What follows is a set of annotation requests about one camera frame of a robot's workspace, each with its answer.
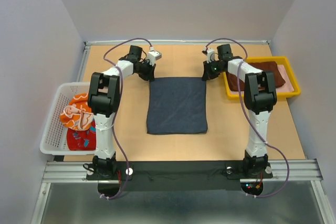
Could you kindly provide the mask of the orange white patterned towel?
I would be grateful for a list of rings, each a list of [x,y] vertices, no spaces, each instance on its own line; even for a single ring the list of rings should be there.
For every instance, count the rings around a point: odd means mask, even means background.
[[[59,118],[63,126],[71,130],[88,130],[94,119],[91,108],[88,106],[88,93],[75,95],[64,107]]]

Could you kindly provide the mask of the red patterned towel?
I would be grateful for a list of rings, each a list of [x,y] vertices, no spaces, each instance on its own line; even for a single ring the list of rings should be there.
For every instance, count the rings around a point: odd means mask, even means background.
[[[67,145],[71,151],[94,151],[96,149],[96,124],[92,121],[85,131],[67,130]]]

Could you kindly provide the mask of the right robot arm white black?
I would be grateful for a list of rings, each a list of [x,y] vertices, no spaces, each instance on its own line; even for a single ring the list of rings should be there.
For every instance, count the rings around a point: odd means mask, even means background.
[[[216,50],[205,47],[203,81],[217,78],[221,73],[230,73],[237,78],[238,95],[243,113],[249,123],[248,144],[244,158],[236,166],[228,168],[232,178],[254,177],[268,166],[267,130],[270,114],[277,102],[274,74],[258,69],[241,57],[235,57],[229,44]]]

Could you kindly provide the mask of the dark blue-grey towel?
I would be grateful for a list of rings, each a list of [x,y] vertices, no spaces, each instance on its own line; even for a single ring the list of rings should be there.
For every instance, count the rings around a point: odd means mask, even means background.
[[[206,82],[199,77],[151,82],[146,129],[152,135],[206,133]]]

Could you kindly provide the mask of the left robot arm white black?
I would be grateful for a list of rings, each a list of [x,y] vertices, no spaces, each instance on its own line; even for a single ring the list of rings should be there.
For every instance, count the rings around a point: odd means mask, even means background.
[[[144,81],[154,81],[156,62],[162,58],[162,54],[152,46],[144,59],[142,53],[141,47],[130,46],[128,54],[110,69],[91,76],[88,106],[96,126],[96,150],[92,163],[84,166],[89,176],[112,179],[117,173],[114,122],[122,97],[123,81],[135,73]]]

